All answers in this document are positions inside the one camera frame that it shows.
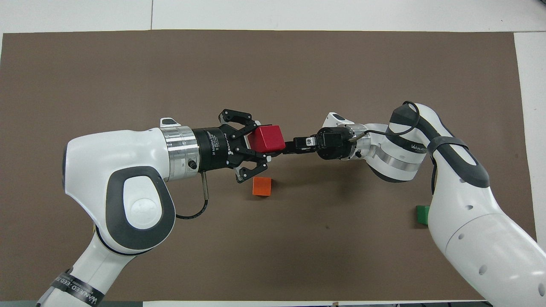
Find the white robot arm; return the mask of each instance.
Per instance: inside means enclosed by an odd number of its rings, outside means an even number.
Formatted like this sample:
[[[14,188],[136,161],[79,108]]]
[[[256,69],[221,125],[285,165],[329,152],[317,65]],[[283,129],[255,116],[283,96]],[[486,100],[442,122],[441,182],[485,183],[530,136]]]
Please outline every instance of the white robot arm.
[[[546,254],[501,210],[486,170],[429,107],[406,102],[389,125],[330,113],[317,134],[288,143],[286,154],[365,160],[389,182],[412,180],[428,152],[437,169],[428,221],[438,248],[494,306],[546,306]]]
[[[206,171],[232,168],[243,182],[267,169],[270,156],[250,149],[245,139],[259,122],[228,109],[219,119],[219,127],[190,129],[163,118],[160,128],[97,133],[68,143],[64,190],[89,214],[95,231],[85,252],[53,281],[37,306],[97,306],[129,261],[167,238],[176,217],[192,219],[203,213]],[[243,161],[257,166],[239,167]],[[197,173],[203,179],[205,204],[195,215],[177,215],[165,181]]]

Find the silver metal ring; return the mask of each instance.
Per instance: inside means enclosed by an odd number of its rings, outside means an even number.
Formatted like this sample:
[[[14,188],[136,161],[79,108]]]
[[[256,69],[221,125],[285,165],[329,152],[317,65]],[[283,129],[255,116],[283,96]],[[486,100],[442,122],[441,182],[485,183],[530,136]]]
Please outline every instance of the silver metal ring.
[[[389,155],[388,153],[384,152],[383,149],[379,146],[375,146],[375,152],[374,155],[379,157],[383,162],[388,164],[389,166],[392,166],[394,168],[397,168],[399,170],[405,170],[407,172],[416,172],[421,164],[415,164],[415,163],[407,163],[404,161],[400,161],[397,158]]]
[[[352,135],[352,138],[357,137],[361,135],[362,132],[366,131],[366,127],[359,123],[345,125],[345,127],[349,129],[349,133]],[[342,160],[363,159],[370,151],[371,136],[367,134],[352,144],[353,146],[351,147],[351,153],[349,154],[349,156]]]
[[[160,129],[169,151],[170,172],[166,181],[197,175],[200,162],[199,145],[193,131],[188,126],[162,127]]]

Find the brown table surface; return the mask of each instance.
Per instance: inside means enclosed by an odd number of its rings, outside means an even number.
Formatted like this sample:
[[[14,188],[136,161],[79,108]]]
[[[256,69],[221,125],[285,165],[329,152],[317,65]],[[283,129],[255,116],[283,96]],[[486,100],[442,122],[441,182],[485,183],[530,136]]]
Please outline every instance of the brown table surface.
[[[218,126],[224,108],[316,133],[330,111],[387,123],[412,100],[434,108],[491,176],[503,210],[535,236],[511,33],[134,31],[5,34],[0,300],[38,299],[69,268],[92,222],[61,186],[66,143],[157,127]],[[137,257],[108,300],[479,299],[416,223],[431,165],[390,184],[364,161],[281,156],[252,196],[232,170],[209,172],[210,204]],[[168,183],[179,212],[198,178]]]

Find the green cube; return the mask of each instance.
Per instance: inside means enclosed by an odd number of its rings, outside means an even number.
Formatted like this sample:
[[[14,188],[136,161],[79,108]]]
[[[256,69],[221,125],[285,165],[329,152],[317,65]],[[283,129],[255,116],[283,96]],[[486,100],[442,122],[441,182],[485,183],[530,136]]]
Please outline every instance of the green cube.
[[[429,224],[429,209],[430,206],[417,206],[417,222],[419,224]]]

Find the red cube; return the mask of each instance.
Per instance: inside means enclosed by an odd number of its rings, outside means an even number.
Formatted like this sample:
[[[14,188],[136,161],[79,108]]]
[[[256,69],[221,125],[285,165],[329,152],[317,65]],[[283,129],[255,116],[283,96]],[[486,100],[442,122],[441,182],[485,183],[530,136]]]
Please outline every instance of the red cube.
[[[250,148],[258,152],[273,152],[286,147],[279,126],[259,126],[248,135]]]

